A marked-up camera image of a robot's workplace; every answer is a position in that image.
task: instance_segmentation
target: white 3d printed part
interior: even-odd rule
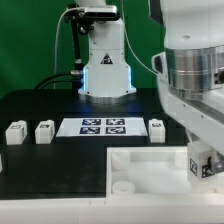
[[[162,120],[149,120],[149,137],[152,143],[164,143],[166,130]]]
[[[113,184],[113,194],[134,194],[135,185],[128,181],[119,181]]]
[[[50,144],[54,134],[54,121],[41,121],[35,130],[36,144]]]
[[[179,169],[187,169],[187,150],[177,150],[175,152],[175,165]]]
[[[130,152],[127,150],[119,150],[112,152],[112,167],[115,170],[126,170],[130,167]]]
[[[7,145],[21,145],[27,136],[26,122],[12,122],[5,134]]]

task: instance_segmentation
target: cable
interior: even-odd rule
[[[40,89],[44,89],[46,86],[50,85],[50,84],[55,84],[55,83],[69,83],[69,82],[73,82],[72,80],[58,80],[58,81],[51,81],[51,82],[47,82],[46,84],[44,84]]]
[[[71,74],[67,72],[67,73],[61,73],[61,74],[52,75],[52,76],[42,80],[38,85],[35,86],[34,89],[39,89],[46,82],[48,82],[48,81],[50,81],[52,79],[56,79],[56,78],[62,77],[62,76],[71,76]]]
[[[72,12],[72,11],[76,11],[76,10],[80,10],[80,9],[83,9],[83,7],[67,9],[65,12],[62,13],[62,15],[58,21],[56,37],[55,37],[55,47],[54,47],[54,74],[57,74],[57,70],[58,70],[58,40],[59,40],[62,19],[64,18],[65,14],[67,14],[68,12]]]
[[[128,44],[128,47],[132,53],[132,55],[135,57],[135,59],[140,63],[140,65],[142,67],[144,67],[146,70],[148,70],[149,72],[153,73],[154,75],[158,75],[156,72],[154,72],[152,69],[148,68],[145,64],[142,63],[142,61],[137,57],[137,55],[135,54],[135,52],[133,51],[132,47],[131,47],[131,44],[129,42],[129,38],[128,38],[128,34],[127,34],[127,30],[126,30],[126,26],[125,26],[125,16],[124,16],[124,1],[123,0],[120,0],[121,1],[121,8],[122,8],[122,18],[123,18],[123,22],[124,22],[124,33],[125,33],[125,37],[126,37],[126,40],[127,40],[127,44]]]

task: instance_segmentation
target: black cable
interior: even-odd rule
[[[45,83],[40,89],[44,89],[46,86],[48,86],[50,84],[54,84],[54,83],[68,83],[68,82],[72,82],[72,80],[70,80],[70,81],[65,81],[65,80],[51,81],[51,82]]]
[[[42,85],[44,85],[46,82],[48,82],[52,79],[56,79],[58,77],[68,76],[68,75],[71,76],[71,74],[69,72],[52,75],[52,76],[42,80],[38,85],[36,85],[36,87],[34,89],[39,89]]]

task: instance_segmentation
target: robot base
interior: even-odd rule
[[[79,99],[97,104],[118,104],[135,100],[136,98],[135,93],[136,92],[133,92],[119,97],[94,97],[91,95],[79,93]]]

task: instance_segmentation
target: white block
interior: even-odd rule
[[[164,143],[166,130],[162,120],[149,120],[149,137],[152,143]]]
[[[21,145],[27,136],[26,122],[12,122],[5,134],[7,145]]]
[[[36,144],[50,144],[54,134],[54,121],[41,121],[35,130]]]
[[[218,175],[208,167],[208,159],[213,156],[214,150],[202,141],[188,144],[188,181],[192,192],[214,192],[218,186]]]

